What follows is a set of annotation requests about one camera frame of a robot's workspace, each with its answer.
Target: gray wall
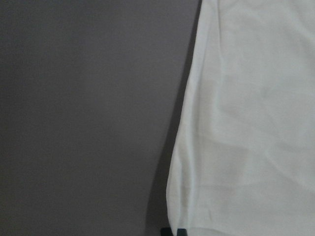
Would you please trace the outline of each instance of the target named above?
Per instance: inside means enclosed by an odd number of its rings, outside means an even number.
[[[1,1],[0,235],[168,227],[200,4]]]

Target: white fabric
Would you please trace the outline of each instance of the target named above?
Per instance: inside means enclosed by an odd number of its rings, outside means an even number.
[[[174,235],[315,235],[315,0],[203,0],[166,200]]]

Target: cloth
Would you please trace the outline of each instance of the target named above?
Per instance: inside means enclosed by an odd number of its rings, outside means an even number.
[[[174,235],[315,235],[314,0],[203,0],[166,200]]]

